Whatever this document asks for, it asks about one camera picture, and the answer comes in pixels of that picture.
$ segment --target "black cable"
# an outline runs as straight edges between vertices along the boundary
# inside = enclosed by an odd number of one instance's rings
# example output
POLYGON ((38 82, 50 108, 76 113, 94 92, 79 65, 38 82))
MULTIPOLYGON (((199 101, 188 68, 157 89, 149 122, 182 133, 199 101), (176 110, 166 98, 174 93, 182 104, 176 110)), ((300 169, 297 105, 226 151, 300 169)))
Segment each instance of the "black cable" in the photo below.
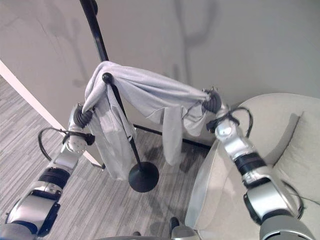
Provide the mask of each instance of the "black cable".
POLYGON ((245 135, 247 138, 249 138, 252 127, 254 125, 254 118, 253 118, 250 110, 244 106, 238 106, 235 109, 231 110, 230 113, 233 114, 235 111, 238 111, 238 110, 245 110, 249 115, 249 127, 248 127, 248 129, 246 131, 246 135, 245 135))
POLYGON ((295 193, 295 194, 290 193, 291 195, 294 195, 294 196, 298 197, 298 199, 299 199, 299 208, 298 208, 298 216, 297 216, 297 218, 301 219, 302 215, 304 214, 304 210, 305 210, 305 204, 304 204, 304 201, 302 199, 307 199, 307 198, 300 196, 300 194, 297 192, 297 190, 293 186, 291 186, 288 182, 286 182, 284 180, 281 180, 281 181, 283 182, 283 184, 285 186, 290 188, 295 193))
POLYGON ((233 121, 234 123, 236 123, 239 126, 240 125, 239 120, 236 119, 234 116, 232 116, 232 113, 234 113, 235 111, 238 111, 238 110, 245 110, 248 113, 248 116, 249 116, 249 127, 248 127, 248 129, 246 131, 246 135, 245 136, 247 138, 249 138, 251 130, 252 130, 252 127, 253 127, 253 124, 254 124, 254 118, 253 118, 250 110, 248 108, 246 108, 246 107, 243 107, 243 106, 236 107, 235 109, 228 111, 225 115, 223 115, 221 117, 218 117, 215 120, 210 121, 206 125, 207 130, 209 132, 211 132, 211 133, 214 133, 216 128, 217 128, 217 126, 219 125, 219 123, 224 121, 224 120, 226 120, 226 119, 229 119, 230 121, 233 121))
POLYGON ((76 132, 76 131, 69 131, 69 130, 62 130, 62 129, 57 129, 57 128, 54 128, 54 127, 46 127, 44 129, 42 129, 39 134, 38 134, 38 143, 39 143, 39 147, 40 147, 40 150, 42 152, 42 154, 45 156, 46 159, 48 159, 49 161, 51 161, 51 157, 49 156, 49 154, 47 153, 43 143, 42 143, 42 136, 43 136, 43 133, 47 130, 55 130, 57 132, 60 132, 60 133, 64 133, 65 136, 62 140, 62 144, 64 144, 66 142, 66 140, 70 137, 70 136, 79 136, 79 137, 83 137, 84 140, 86 141, 86 143, 88 145, 92 145, 95 141, 95 136, 93 136, 92 134, 90 133, 82 133, 82 132, 76 132))
POLYGON ((317 204, 317 205, 319 205, 319 206, 320 206, 320 202, 317 202, 317 201, 311 200, 310 198, 307 198, 307 197, 304 197, 304 196, 300 196, 300 195, 297 195, 297 194, 293 194, 293 193, 291 193, 291 195, 294 195, 294 196, 300 197, 300 198, 302 198, 302 199, 304 199, 304 200, 308 200, 308 201, 313 202, 313 203, 315 203, 315 204, 317 204))

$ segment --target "gray carpet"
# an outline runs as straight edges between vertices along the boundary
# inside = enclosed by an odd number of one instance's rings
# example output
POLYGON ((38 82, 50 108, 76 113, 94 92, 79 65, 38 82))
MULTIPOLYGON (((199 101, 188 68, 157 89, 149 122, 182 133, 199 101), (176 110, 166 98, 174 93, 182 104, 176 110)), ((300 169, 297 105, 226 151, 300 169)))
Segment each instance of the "gray carpet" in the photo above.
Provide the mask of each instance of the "gray carpet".
MULTIPOLYGON (((1 77, 0 113, 0 214, 4 223, 6 213, 48 164, 37 135, 49 124, 1 77)), ((59 152, 61 141, 62 136, 51 131, 43 138, 51 156, 59 152)), ((106 170, 82 157, 63 190, 57 220, 45 239, 98 239, 134 231, 168 237, 170 218, 184 221, 195 177, 208 150, 183 143, 183 162, 172 167, 163 157, 161 136, 138 130, 136 145, 141 160, 159 169, 155 189, 135 192, 127 182, 113 180, 106 170)))

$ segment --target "gray towel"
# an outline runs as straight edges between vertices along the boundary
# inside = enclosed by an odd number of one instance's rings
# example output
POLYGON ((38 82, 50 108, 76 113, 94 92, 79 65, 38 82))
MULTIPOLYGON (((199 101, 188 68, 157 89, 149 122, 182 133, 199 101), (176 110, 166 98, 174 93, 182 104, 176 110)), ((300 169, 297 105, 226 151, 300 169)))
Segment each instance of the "gray towel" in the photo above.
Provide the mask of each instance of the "gray towel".
POLYGON ((83 112, 95 106, 89 129, 113 178, 126 180, 135 159, 129 144, 135 137, 133 125, 127 121, 104 73, 113 75, 113 84, 121 95, 147 119, 162 125, 165 160, 170 165, 181 162, 183 127, 199 136, 206 112, 203 101, 209 95, 160 74, 104 61, 98 65, 85 89, 83 112))

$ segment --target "black metal pole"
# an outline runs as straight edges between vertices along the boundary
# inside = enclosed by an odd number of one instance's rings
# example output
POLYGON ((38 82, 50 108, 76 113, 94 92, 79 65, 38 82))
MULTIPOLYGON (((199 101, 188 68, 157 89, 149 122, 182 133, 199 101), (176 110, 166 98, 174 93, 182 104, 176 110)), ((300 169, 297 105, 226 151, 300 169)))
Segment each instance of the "black metal pole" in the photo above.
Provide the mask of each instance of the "black metal pole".
MULTIPOLYGON (((84 11, 84 14, 86 16, 86 19, 87 19, 87 21, 89 23, 89 26, 90 26, 90 29, 91 29, 91 32, 92 32, 92 35, 93 35, 93 38, 94 38, 95 46, 96 46, 96 49, 98 50, 98 53, 99 53, 100 60, 102 62, 103 61, 109 61, 109 58, 108 58, 108 55, 107 55, 107 50, 106 50, 106 47, 105 47, 105 44, 104 44, 104 40, 103 40, 102 35, 101 35, 101 31, 100 31, 100 28, 99 28, 97 16, 96 16, 96 13, 95 13, 95 10, 94 10, 93 2, 92 2, 92 0, 80 0, 80 3, 81 3, 81 6, 83 8, 83 11, 84 11)), ((125 117, 127 117, 124 105, 122 104, 122 101, 121 101, 121 97, 120 97, 118 88, 114 84, 112 84, 112 81, 110 81, 110 84, 111 84, 113 93, 115 95, 115 98, 116 98, 117 102, 120 105, 120 108, 122 109, 125 117)), ((138 154, 137 147, 136 147, 136 144, 135 144, 135 140, 134 140, 133 137, 130 140, 130 144, 131 144, 134 156, 136 158, 136 161, 138 163, 139 169, 142 170, 142 165, 141 165, 141 162, 140 162, 139 154, 138 154)))

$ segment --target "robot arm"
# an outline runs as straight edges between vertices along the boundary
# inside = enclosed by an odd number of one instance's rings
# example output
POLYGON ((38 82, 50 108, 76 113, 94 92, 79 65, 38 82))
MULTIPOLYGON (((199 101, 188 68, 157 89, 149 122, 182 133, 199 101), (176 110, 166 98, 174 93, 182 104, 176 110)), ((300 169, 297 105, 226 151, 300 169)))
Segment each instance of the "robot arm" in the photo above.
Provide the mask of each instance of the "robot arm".
POLYGON ((243 136, 239 121, 230 115, 229 107, 212 89, 211 101, 204 108, 214 112, 214 123, 208 123, 209 132, 214 132, 229 158, 235 163, 247 188, 243 196, 251 218, 259 225, 261 240, 315 239, 308 228, 298 220, 298 207, 285 188, 284 183, 273 173, 259 156, 250 140, 243 136))
POLYGON ((58 201, 63 188, 87 144, 92 142, 83 133, 91 116, 91 112, 82 114, 80 105, 74 106, 68 124, 68 130, 74 134, 68 136, 58 156, 50 161, 39 179, 14 205, 6 224, 1 226, 0 239, 33 240, 50 232, 60 208, 58 201))

